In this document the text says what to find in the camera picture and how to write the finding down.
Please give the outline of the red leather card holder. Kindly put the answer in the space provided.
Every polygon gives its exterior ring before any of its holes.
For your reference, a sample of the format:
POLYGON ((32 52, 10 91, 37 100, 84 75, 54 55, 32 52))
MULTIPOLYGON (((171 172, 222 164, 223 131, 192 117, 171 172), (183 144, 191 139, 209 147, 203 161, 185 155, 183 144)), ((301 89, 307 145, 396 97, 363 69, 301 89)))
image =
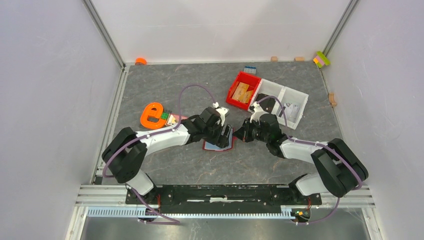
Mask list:
POLYGON ((224 152, 224 151, 232 150, 233 147, 234 147, 234 140, 235 140, 233 133, 232 133, 232 148, 219 148, 218 145, 211 144, 211 143, 206 142, 204 140, 203 145, 202 145, 202 149, 205 150, 205 151, 214 151, 214 152, 224 152))

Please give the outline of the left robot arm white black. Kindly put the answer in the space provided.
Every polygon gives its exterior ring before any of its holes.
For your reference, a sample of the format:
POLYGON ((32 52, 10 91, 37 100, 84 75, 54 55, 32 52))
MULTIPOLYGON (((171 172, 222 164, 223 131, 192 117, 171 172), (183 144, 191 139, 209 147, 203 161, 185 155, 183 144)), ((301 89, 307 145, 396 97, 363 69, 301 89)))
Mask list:
POLYGON ((174 126, 151 131, 134 131, 125 127, 101 154, 105 170, 120 184, 127 184, 138 192, 145 204, 157 198, 154 182, 142 171, 144 158, 155 152, 205 141, 219 148, 230 144, 232 127, 225 123, 229 109, 207 107, 201 114, 180 120, 174 126))

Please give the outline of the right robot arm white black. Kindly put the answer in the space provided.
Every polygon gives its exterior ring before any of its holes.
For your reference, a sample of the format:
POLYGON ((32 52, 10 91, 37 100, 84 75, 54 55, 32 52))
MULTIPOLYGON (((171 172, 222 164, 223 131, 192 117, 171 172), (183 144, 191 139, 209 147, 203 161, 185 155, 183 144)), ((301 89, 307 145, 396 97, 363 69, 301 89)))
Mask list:
POLYGON ((317 173, 295 179, 289 189, 289 199, 302 204, 312 194, 331 193, 342 198, 360 189, 369 177, 368 170, 340 138, 329 142, 311 142, 283 133, 273 114, 266 113, 257 120, 246 118, 234 136, 245 143, 264 142, 268 151, 282 159, 296 159, 314 164, 317 173))

